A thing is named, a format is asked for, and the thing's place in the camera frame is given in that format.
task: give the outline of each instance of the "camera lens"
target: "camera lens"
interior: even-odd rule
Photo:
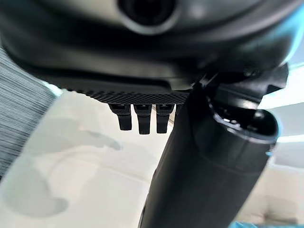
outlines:
[[[157,26],[174,13],[176,0],[119,0],[121,12],[143,26]]]

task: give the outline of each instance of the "white surface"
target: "white surface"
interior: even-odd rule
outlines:
[[[3,228],[136,228],[169,134],[119,130],[107,104],[65,92],[0,186]]]
[[[236,220],[255,224],[304,224],[304,169],[270,164]]]

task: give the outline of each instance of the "gray fabric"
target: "gray fabric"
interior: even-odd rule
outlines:
[[[55,100],[46,85],[12,63],[0,47],[0,176]]]

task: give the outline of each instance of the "black plastic housing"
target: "black plastic housing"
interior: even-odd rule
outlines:
[[[114,98],[144,90],[144,95],[169,95],[165,104],[176,104],[172,91],[192,89],[206,71],[263,71],[283,64],[298,46],[304,27],[303,0],[255,1],[227,20],[215,14],[216,23],[188,23],[155,36],[68,9],[59,10],[46,0],[2,0],[1,37],[12,59],[59,87],[112,93]],[[179,20],[187,21],[183,14]],[[120,98],[102,101],[122,103]],[[161,104],[153,97],[148,103],[132,103]]]

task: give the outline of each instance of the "black handle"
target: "black handle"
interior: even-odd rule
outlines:
[[[141,228],[227,228],[276,143],[278,124],[261,110],[250,126],[220,118],[195,89],[175,120],[155,171]]]

